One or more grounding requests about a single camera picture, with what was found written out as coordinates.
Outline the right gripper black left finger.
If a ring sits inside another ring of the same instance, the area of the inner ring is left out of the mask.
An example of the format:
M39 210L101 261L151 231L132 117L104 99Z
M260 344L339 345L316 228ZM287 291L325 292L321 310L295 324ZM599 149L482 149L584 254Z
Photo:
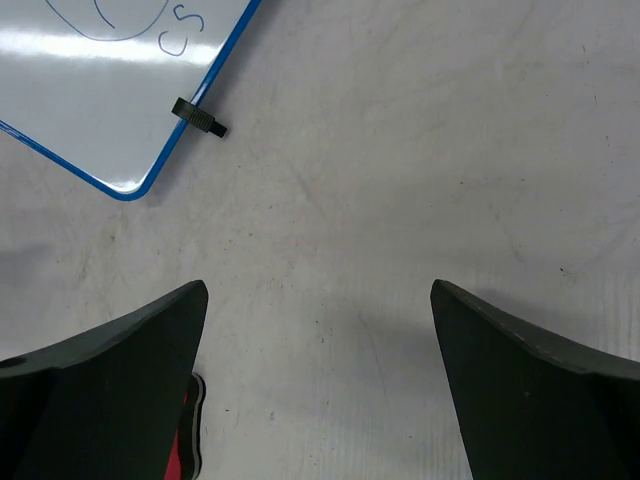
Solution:
M4 360L2 477L164 479L207 303L205 284L192 281Z

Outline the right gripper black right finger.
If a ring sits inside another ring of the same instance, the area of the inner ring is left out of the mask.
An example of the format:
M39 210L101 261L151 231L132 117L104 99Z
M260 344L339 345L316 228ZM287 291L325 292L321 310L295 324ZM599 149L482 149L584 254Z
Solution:
M636 479L639 365L504 312L457 285L430 300L475 479Z

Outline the red heart-shaped eraser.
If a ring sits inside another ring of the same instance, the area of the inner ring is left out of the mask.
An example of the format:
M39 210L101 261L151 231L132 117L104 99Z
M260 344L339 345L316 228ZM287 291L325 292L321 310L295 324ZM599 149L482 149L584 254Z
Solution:
M203 460L200 432L206 385L193 372L181 410L180 421L166 467L165 480L195 480L199 477Z

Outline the blue-framed whiteboard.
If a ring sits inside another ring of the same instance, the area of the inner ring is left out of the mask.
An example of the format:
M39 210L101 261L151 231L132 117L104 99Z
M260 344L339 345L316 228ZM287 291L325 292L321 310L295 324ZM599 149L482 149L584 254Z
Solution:
M4 1L1 128L111 197L138 199L194 127L176 100L202 109L257 7Z

